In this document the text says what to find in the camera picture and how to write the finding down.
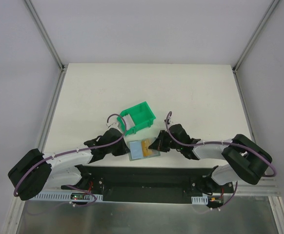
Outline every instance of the wire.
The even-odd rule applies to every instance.
[[[225,141],[207,141],[207,142],[197,143],[197,144],[184,144],[184,143],[178,141],[177,139],[175,139],[173,137],[173,135],[171,134],[171,132],[169,131],[169,128],[168,128],[168,121],[169,121],[169,118],[171,117],[171,115],[172,115],[172,112],[169,111],[169,113],[167,114],[166,120],[165,120],[166,129],[167,129],[167,132],[170,135],[170,137],[175,142],[177,142],[179,145],[183,145],[183,146],[187,146],[187,147],[193,147],[193,146],[199,146],[199,145],[209,145],[209,144],[220,144],[220,145],[222,145],[223,144],[223,145],[232,145],[232,146],[235,146],[235,147],[239,147],[239,148],[245,149],[246,151],[254,154],[255,156],[260,158],[266,165],[268,165],[272,169],[273,174],[271,174],[271,175],[264,175],[263,177],[275,177],[277,175],[276,168],[267,159],[265,159],[259,153],[257,153],[256,151],[254,151],[253,149],[251,149],[251,148],[249,148],[247,146],[236,144],[236,143],[231,143],[231,142],[225,142]]]
[[[231,197],[228,199],[228,201],[226,201],[226,203],[223,204],[221,207],[226,206],[230,201],[232,201],[232,198],[235,196],[237,189],[238,189],[238,182],[236,181],[233,194],[232,194]],[[194,208],[193,208],[193,210],[194,210],[195,213],[197,213],[197,214],[199,214],[199,215],[203,215],[203,214],[206,214],[206,213],[208,213],[208,212],[210,212],[210,211],[213,211],[213,210],[218,210],[218,211],[220,211],[219,208],[218,208],[218,209],[209,209],[209,210],[206,210],[206,211],[203,211],[203,212],[198,212],[198,211],[196,211]]]
[[[223,195],[224,195],[224,188],[223,188],[223,187],[221,187],[221,195],[220,195],[220,197],[218,197],[218,198],[223,199]]]
[[[212,196],[212,192],[203,192],[198,186],[196,186],[195,187],[196,188],[196,190],[198,190],[199,192],[201,192],[202,194],[206,194],[206,195],[208,195],[208,196]]]
[[[91,192],[93,182],[92,182],[92,181],[90,181],[89,185],[90,185],[90,187],[89,187],[89,189],[88,189],[88,192]]]
[[[103,148],[103,147],[108,147],[108,146],[111,146],[113,144],[116,144],[117,142],[119,142],[121,139],[123,139],[123,137],[125,136],[126,132],[127,132],[127,125],[126,125],[126,122],[124,121],[124,119],[122,118],[122,116],[118,115],[118,114],[111,114],[108,118],[107,118],[107,123],[109,121],[109,119],[112,117],[112,116],[118,116],[122,119],[123,123],[124,123],[124,126],[125,126],[125,130],[124,130],[124,133],[123,135],[118,138],[117,140],[111,142],[111,143],[108,143],[108,144],[105,144],[105,145],[99,145],[99,146],[92,146],[92,147],[88,147],[88,148],[84,148],[84,149],[79,149],[79,151],[86,151],[86,150],[93,150],[93,149],[98,149],[98,148]],[[56,154],[54,156],[54,158],[56,157],[60,157],[60,156],[63,156],[63,155],[67,155],[67,154],[71,154],[71,153],[76,153],[78,150],[71,150],[71,151],[66,151],[66,152],[63,152],[63,153],[59,153],[59,154]],[[19,196],[18,194],[18,190],[19,190],[19,187],[20,185],[23,183],[23,181],[27,178],[27,176],[37,167],[39,167],[39,165],[41,165],[42,163],[52,159],[53,157],[52,156],[49,156],[47,158],[44,158],[43,160],[37,162],[35,165],[33,165],[23,176],[22,178],[19,180],[19,182],[17,183],[17,185],[15,186],[15,189],[14,189],[14,192],[13,192],[13,195],[14,196]]]
[[[95,202],[97,201],[97,197],[94,196],[94,195],[93,195],[91,192],[89,192],[89,191],[85,191],[85,190],[82,190],[82,189],[78,189],[78,188],[76,188],[76,187],[74,187],[74,186],[71,186],[71,185],[67,185],[67,187],[70,188],[70,189],[77,190],[77,191],[83,192],[83,193],[85,193],[85,194],[88,194],[88,195],[90,195],[90,196],[92,196],[92,197],[94,198],[93,201],[88,202],[88,203],[85,204],[85,205],[78,205],[78,204],[75,204],[75,206],[77,206],[77,207],[90,206],[90,205],[92,205],[93,203],[95,203]]]
[[[237,189],[238,189],[238,182],[236,181],[236,183],[235,183],[235,188],[234,188],[234,191],[233,191],[232,196],[231,196],[231,197],[228,199],[228,201],[226,201],[226,203],[223,204],[221,207],[226,206],[226,205],[232,200],[232,198],[233,198],[233,197],[235,196],[235,194],[236,194]]]

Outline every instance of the white arm segment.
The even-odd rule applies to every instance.
[[[75,185],[81,179],[80,171],[76,167],[69,167],[63,171],[50,174],[42,190],[50,188],[61,188],[62,185]]]
[[[54,156],[55,153],[45,153],[44,158]],[[77,165],[88,164],[92,159],[91,151],[82,151],[56,157],[47,161],[51,164],[51,174],[46,181],[43,190],[48,188],[60,188],[62,185],[75,185],[81,179]]]
[[[56,153],[45,153],[43,158],[53,156]],[[88,164],[92,159],[91,151],[82,151],[78,153],[71,153],[56,157],[48,160],[47,163],[51,164],[52,174],[58,171],[66,170],[68,167],[74,167],[77,165]]]
[[[211,178],[219,185],[241,180],[229,164],[217,167],[211,174]]]
[[[224,140],[224,142],[232,142],[232,140],[231,139]],[[226,147],[228,146],[216,145],[216,144],[194,146],[193,153],[199,159],[213,158],[213,159],[225,160],[221,153]]]
[[[232,142],[232,140],[228,139],[224,140],[224,142]],[[228,146],[220,144],[200,145],[195,146],[193,152],[199,159],[213,158],[225,160],[221,153],[226,147]],[[219,185],[241,180],[229,164],[217,167],[212,173],[211,178]]]

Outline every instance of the small box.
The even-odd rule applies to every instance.
[[[133,124],[128,124],[130,125],[130,128],[127,129],[125,135],[135,134],[137,131],[143,128],[151,127],[154,119],[156,119],[146,101],[122,111],[120,113],[120,116],[127,116],[125,119],[130,119],[133,121]],[[122,119],[120,117],[117,117],[117,120],[121,124],[121,129],[125,131]]]

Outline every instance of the red wire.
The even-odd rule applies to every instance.
[[[219,198],[222,198],[223,194],[224,194],[224,189],[223,189],[223,187],[221,187],[221,196]]]
[[[91,192],[92,185],[93,185],[92,181],[90,181],[89,185],[90,185],[90,188],[88,189],[88,192]]]

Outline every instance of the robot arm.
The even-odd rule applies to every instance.
[[[8,176],[15,188],[20,182],[17,192],[21,200],[29,200],[45,189],[66,188],[65,185],[75,185],[79,189],[88,190],[90,175],[83,172],[82,165],[101,160],[110,153],[114,156],[127,154],[129,148],[123,138],[111,144],[120,137],[122,137],[121,132],[111,127],[103,136],[86,141],[84,144],[89,148],[59,154],[43,154],[38,149],[30,150],[10,170]],[[35,166],[48,158],[50,160]],[[22,180],[26,172],[33,167],[35,168]]]
[[[271,166],[271,156],[244,135],[236,135],[233,139],[225,141],[204,142],[201,139],[190,138],[180,124],[168,128],[166,120],[166,127],[167,131],[160,131],[158,138],[149,146],[150,149],[162,152],[176,149],[187,159],[215,158],[228,162],[227,165],[214,167],[207,176],[195,175],[195,181],[189,185],[187,180],[181,182],[178,186],[182,187],[182,191],[188,196],[193,196],[193,193],[197,192],[209,195],[221,191],[222,186],[231,181],[244,180],[250,184],[257,184],[268,166]],[[38,149],[29,151],[8,173],[15,186],[16,195],[21,200],[28,200],[48,188],[69,189],[66,185],[74,185],[78,189],[89,190],[92,183],[95,184],[95,190],[97,189],[94,192],[102,194],[102,181],[97,181],[97,176],[94,179],[82,165],[101,160],[106,154],[127,154],[129,149],[123,136],[120,131],[110,127],[103,136],[86,141],[84,144],[88,148],[85,149],[45,155]],[[197,192],[190,188],[192,183],[196,184]]]
[[[238,180],[256,185],[269,165],[255,154],[272,162],[272,157],[266,151],[242,134],[224,141],[205,142],[191,138],[181,124],[168,126],[167,131],[160,131],[150,149],[162,152],[176,149],[187,159],[213,158],[228,162],[227,165],[214,167],[212,173],[197,181],[197,189],[202,193],[212,194],[220,186]]]

